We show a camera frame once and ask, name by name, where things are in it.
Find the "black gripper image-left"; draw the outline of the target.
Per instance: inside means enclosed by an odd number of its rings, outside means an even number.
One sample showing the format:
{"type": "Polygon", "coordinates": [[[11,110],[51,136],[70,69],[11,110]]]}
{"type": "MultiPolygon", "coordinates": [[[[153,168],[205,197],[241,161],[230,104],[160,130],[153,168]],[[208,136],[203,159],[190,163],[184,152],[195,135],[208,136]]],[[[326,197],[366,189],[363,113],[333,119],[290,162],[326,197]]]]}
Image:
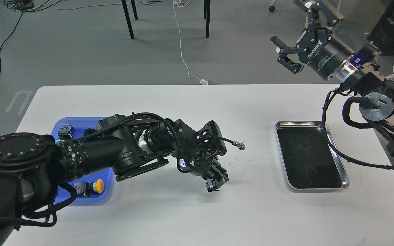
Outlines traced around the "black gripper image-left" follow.
{"type": "Polygon", "coordinates": [[[218,161],[205,161],[191,170],[190,174],[205,179],[208,192],[219,191],[219,187],[229,181],[227,170],[218,161]]]}

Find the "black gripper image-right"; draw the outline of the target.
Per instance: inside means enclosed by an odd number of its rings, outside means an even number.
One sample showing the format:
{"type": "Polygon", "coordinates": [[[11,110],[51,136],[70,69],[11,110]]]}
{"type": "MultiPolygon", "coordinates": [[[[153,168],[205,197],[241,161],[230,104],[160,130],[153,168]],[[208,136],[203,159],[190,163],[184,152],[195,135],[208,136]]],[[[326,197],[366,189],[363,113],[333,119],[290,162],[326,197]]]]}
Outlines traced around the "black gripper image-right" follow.
{"type": "Polygon", "coordinates": [[[308,64],[322,79],[328,80],[329,76],[355,53],[330,32],[335,25],[344,20],[344,16],[328,0],[293,2],[307,13],[306,30],[297,42],[299,47],[288,47],[277,36],[270,38],[278,48],[278,62],[296,74],[302,71],[303,65],[294,62],[288,55],[299,54],[300,62],[308,64]]]}

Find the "black robot arm image-left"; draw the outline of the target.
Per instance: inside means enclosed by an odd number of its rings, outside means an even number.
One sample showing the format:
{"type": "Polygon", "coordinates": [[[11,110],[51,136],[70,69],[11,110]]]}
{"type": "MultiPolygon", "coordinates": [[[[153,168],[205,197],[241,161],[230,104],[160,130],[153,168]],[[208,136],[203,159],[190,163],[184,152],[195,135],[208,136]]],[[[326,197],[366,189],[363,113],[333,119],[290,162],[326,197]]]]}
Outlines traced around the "black robot arm image-left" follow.
{"type": "Polygon", "coordinates": [[[159,113],[184,113],[201,123],[223,110],[219,119],[228,133],[258,137],[263,135],[258,123],[295,105],[287,95],[282,85],[69,86],[69,96],[45,109],[69,115],[77,109],[124,108],[128,115],[104,118],[79,138],[72,138],[71,130],[64,133],[68,139],[58,141],[27,132],[0,136],[0,246],[22,226],[54,226],[57,212],[77,199],[71,182],[104,169],[123,181],[156,170],[173,156],[182,174],[202,177],[209,192],[219,190],[228,181],[218,161],[226,154],[225,142],[245,146],[222,137],[214,121],[194,131],[159,113]]]}

